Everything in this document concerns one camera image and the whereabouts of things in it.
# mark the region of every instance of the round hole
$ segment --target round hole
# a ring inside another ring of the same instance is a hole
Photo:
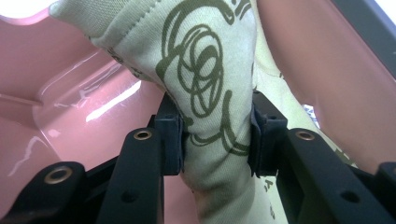
[[[349,190],[342,192],[340,195],[344,200],[350,203],[359,203],[361,201],[356,193]]]
[[[134,138],[137,140],[147,140],[152,136],[151,132],[149,131],[140,131],[134,134]]]
[[[132,203],[132,202],[136,201],[138,197],[139,197],[139,194],[137,192],[133,192],[131,190],[125,190],[121,194],[121,200],[124,203]]]
[[[72,169],[67,166],[60,166],[49,172],[44,178],[44,182],[50,185],[64,182],[73,174]]]
[[[305,141],[312,141],[315,139],[315,136],[312,133],[304,132],[304,131],[299,131],[296,133],[297,137],[305,140]]]

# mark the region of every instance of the metal grommet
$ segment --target metal grommet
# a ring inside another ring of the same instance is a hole
[[[73,170],[67,166],[60,166],[49,172],[44,178],[44,182],[50,185],[64,182],[73,174]]]
[[[305,141],[312,141],[315,139],[315,136],[312,133],[308,133],[308,132],[304,132],[304,131],[297,132],[296,136],[305,140]]]
[[[137,140],[147,140],[152,136],[152,133],[148,130],[143,130],[134,134],[134,138]]]

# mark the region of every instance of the pink plastic container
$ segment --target pink plastic container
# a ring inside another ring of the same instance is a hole
[[[37,16],[0,21],[0,217],[42,168],[78,161],[90,170],[117,156],[163,98],[77,29]],[[196,223],[194,206],[181,179],[166,177],[166,223]]]

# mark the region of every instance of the fabric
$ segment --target fabric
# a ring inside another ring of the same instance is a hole
[[[61,0],[50,14],[176,102],[189,133],[182,177],[202,223],[275,222],[247,163],[252,76],[265,64],[248,0]]]

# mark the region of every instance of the pink plastic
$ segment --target pink plastic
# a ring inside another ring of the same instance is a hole
[[[29,26],[0,21],[0,217],[42,168],[78,161],[86,170],[120,153],[163,97],[52,18]],[[165,178],[165,222],[197,223],[191,191]]]
[[[337,9],[312,0],[258,5],[276,63],[322,130],[366,171],[396,161],[396,83]],[[51,18],[0,21],[0,31],[2,217],[43,167],[79,161],[91,169],[116,156],[163,93]],[[178,176],[165,178],[165,222],[197,223]]]

